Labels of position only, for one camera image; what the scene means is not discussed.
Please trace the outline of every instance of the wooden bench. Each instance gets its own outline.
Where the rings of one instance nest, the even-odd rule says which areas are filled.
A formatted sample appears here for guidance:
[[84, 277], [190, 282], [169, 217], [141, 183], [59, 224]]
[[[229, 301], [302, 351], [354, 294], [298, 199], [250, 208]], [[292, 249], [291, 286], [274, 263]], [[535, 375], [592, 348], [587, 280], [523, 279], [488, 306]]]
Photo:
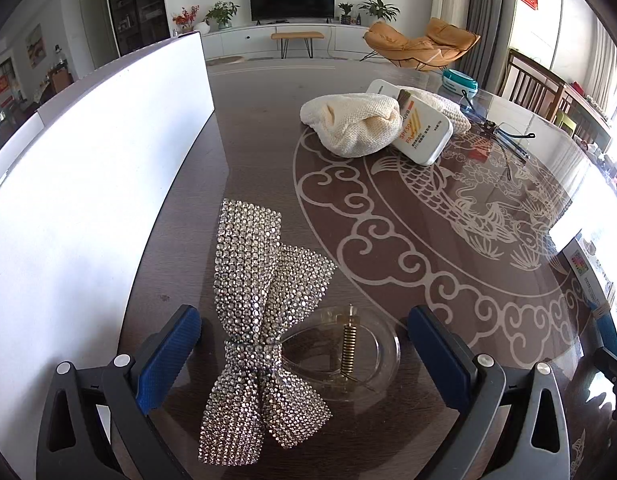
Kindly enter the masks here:
[[313, 40], [323, 40], [324, 35], [317, 30], [306, 30], [304, 32], [274, 32], [271, 34], [272, 40], [280, 40], [282, 59], [285, 59], [288, 52], [288, 40], [304, 40], [306, 52], [313, 59]]

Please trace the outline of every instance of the dining table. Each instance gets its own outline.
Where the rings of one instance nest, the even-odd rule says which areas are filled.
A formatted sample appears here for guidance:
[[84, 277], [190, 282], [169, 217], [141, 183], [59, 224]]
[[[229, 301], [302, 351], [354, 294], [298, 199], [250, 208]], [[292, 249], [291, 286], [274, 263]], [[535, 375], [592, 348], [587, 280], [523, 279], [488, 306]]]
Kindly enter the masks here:
[[[200, 344], [151, 412], [153, 424], [195, 479], [413, 479], [458, 416], [407, 335], [410, 309], [428, 305], [475, 354], [507, 367], [551, 366], [567, 422], [570, 478], [589, 478], [617, 450], [615, 395], [593, 364], [600, 336], [561, 250], [578, 231], [590, 233], [617, 285], [617, 198], [564, 131], [482, 90], [473, 98], [478, 112], [506, 131], [535, 134], [519, 140], [529, 153], [525, 163], [473, 129], [454, 134], [427, 167], [391, 146], [343, 158], [301, 123], [305, 102], [365, 92], [378, 78], [460, 101], [438, 73], [381, 62], [285, 59], [208, 68], [215, 112], [157, 217], [118, 348], [132, 354], [181, 304], [202, 316]], [[314, 436], [291, 449], [267, 436], [258, 462], [248, 466], [198, 459], [202, 414], [226, 362], [213, 290], [225, 198], [279, 212], [281, 243], [337, 265], [318, 309], [372, 311], [399, 344], [396, 371], [381, 390], [327, 399], [332, 417]], [[358, 350], [361, 359], [367, 351]], [[467, 478], [482, 475], [507, 411], [498, 411]], [[114, 431], [112, 442], [124, 472], [139, 478]]]

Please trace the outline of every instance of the potted plant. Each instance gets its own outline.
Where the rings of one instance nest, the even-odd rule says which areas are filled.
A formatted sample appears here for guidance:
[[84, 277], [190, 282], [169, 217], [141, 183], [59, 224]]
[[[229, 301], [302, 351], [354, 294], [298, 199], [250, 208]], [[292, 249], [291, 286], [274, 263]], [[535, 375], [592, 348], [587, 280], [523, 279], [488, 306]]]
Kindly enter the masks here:
[[370, 15], [377, 17], [380, 21], [390, 22], [395, 20], [399, 14], [399, 9], [396, 6], [385, 4], [382, 0], [365, 0], [360, 8], [368, 10]]
[[192, 6], [190, 11], [182, 7], [182, 13], [177, 16], [173, 16], [175, 25], [179, 25], [182, 28], [182, 32], [191, 32], [192, 22], [195, 21], [198, 10], [200, 10], [199, 5]]
[[340, 16], [340, 23], [342, 25], [351, 25], [351, 16], [349, 14], [353, 10], [353, 4], [339, 4], [338, 7], [344, 11], [342, 16]]
[[217, 2], [206, 14], [206, 17], [218, 22], [218, 28], [232, 27], [230, 20], [237, 14], [237, 7], [239, 5], [233, 2]]

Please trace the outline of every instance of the cream towel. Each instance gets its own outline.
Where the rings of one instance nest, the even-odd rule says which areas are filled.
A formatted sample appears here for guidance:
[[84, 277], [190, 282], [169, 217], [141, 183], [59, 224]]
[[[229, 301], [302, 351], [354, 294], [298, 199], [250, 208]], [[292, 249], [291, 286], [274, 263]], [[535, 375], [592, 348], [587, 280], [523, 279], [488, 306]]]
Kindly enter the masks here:
[[430, 107], [435, 108], [438, 112], [446, 115], [453, 125], [453, 135], [461, 135], [471, 129], [471, 123], [460, 110], [460, 105], [454, 103], [444, 96], [432, 94], [420, 88], [412, 88], [410, 86], [397, 86], [408, 90], [420, 101], [425, 102]]
[[317, 97], [301, 107], [300, 119], [327, 149], [347, 158], [381, 150], [402, 129], [397, 101], [377, 94]]

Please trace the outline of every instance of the orange lounge chair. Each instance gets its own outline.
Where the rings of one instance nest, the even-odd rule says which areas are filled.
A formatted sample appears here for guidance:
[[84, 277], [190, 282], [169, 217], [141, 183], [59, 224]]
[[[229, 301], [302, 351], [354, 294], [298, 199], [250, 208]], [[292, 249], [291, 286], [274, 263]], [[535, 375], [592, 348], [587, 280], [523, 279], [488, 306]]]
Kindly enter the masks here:
[[362, 58], [383, 56], [396, 66], [433, 70], [442, 68], [464, 56], [479, 36], [467, 30], [431, 18], [426, 35], [410, 40], [390, 25], [376, 22], [364, 34], [364, 41], [373, 52]]

